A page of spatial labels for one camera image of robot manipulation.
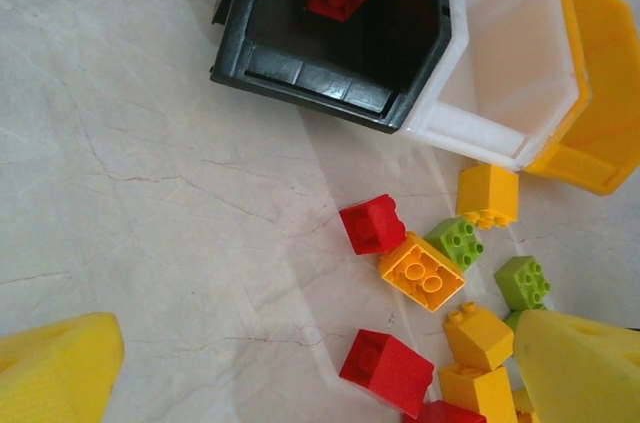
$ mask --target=yellow foam piece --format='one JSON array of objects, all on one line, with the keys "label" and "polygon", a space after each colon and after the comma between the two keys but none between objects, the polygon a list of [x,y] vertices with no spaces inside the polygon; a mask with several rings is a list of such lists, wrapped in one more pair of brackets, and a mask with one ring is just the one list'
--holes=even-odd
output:
[{"label": "yellow foam piece", "polygon": [[518,423],[540,423],[526,388],[513,392],[513,403],[516,405]]},{"label": "yellow foam piece", "polygon": [[599,195],[640,165],[640,42],[624,0],[562,0],[580,97],[527,172]]},{"label": "yellow foam piece", "polygon": [[0,339],[0,421],[100,422],[122,364],[114,315],[92,313]]},{"label": "yellow foam piece", "polygon": [[380,257],[378,271],[383,280],[431,312],[465,284],[458,265],[410,231],[398,248]]},{"label": "yellow foam piece", "polygon": [[504,366],[483,371],[456,363],[438,372],[442,399],[484,416],[487,423],[517,423],[509,375]]},{"label": "yellow foam piece", "polygon": [[499,166],[478,165],[460,173],[458,215],[481,230],[518,221],[519,178]]},{"label": "yellow foam piece", "polygon": [[514,355],[540,421],[640,421],[640,332],[525,311]]},{"label": "yellow foam piece", "polygon": [[444,332],[456,362],[466,366],[492,371],[513,354],[513,330],[475,303],[449,313]]}]

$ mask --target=plastic bin wall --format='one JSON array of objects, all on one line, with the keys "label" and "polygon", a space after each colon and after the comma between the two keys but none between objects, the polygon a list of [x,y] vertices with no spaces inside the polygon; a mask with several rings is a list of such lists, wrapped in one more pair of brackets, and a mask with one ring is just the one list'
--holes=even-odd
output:
[{"label": "plastic bin wall", "polygon": [[512,170],[528,166],[579,96],[561,0],[466,0],[469,46],[405,134]]},{"label": "plastic bin wall", "polygon": [[581,85],[575,107],[527,171],[607,195],[640,164],[640,43],[624,0],[563,4],[590,88]]},{"label": "plastic bin wall", "polygon": [[405,132],[407,126],[417,128],[426,126],[423,119],[428,118],[432,106],[438,104],[437,101],[442,89],[451,78],[451,74],[469,44],[466,0],[449,0],[449,10],[451,12],[451,41],[413,105],[407,120],[408,124],[405,125]]},{"label": "plastic bin wall", "polygon": [[449,0],[366,0],[344,23],[307,0],[220,1],[212,80],[389,133],[451,40]]}]

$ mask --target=orange toy block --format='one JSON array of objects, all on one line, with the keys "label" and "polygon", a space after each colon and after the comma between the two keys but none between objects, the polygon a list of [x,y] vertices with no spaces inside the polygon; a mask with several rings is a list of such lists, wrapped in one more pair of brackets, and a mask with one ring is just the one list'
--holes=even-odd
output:
[{"label": "orange toy block", "polygon": [[383,280],[431,312],[465,283],[455,263],[412,232],[398,248],[380,257],[378,270]]},{"label": "orange toy block", "polygon": [[475,303],[449,313],[444,332],[453,357],[463,365],[493,371],[513,354],[513,330]]}]

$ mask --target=marble floor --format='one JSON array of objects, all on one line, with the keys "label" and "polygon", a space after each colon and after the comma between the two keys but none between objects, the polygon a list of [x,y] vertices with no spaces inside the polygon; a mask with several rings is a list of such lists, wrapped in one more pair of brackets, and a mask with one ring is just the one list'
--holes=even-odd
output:
[{"label": "marble floor", "polygon": [[470,162],[212,84],[214,2],[0,0],[0,334],[114,312],[105,422],[398,421],[336,376],[357,329],[448,364],[446,311],[505,315],[492,275],[517,254],[555,308],[640,327],[640,173],[604,199],[523,177],[520,222],[429,314],[337,208],[390,193],[424,233]]}]

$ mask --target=white plastic container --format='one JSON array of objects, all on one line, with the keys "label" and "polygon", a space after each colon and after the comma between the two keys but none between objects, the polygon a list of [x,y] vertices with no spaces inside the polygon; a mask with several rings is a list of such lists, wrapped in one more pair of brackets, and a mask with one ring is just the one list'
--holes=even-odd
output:
[{"label": "white plastic container", "polygon": [[445,55],[401,133],[521,170],[579,94],[562,2],[466,0],[466,13],[466,50],[453,71]]},{"label": "white plastic container", "polygon": [[442,58],[440,58],[440,61],[433,69],[433,72],[420,93],[420,96],[416,99],[416,102],[413,105],[413,111],[407,117],[400,133],[407,129],[408,123],[414,116],[420,115],[424,111],[428,111],[427,108],[432,106],[438,100],[442,93],[442,89],[451,78],[451,74],[455,70],[460,58],[465,53],[467,45],[469,44],[466,0],[449,0],[449,10],[451,13],[451,41],[442,55]]}]

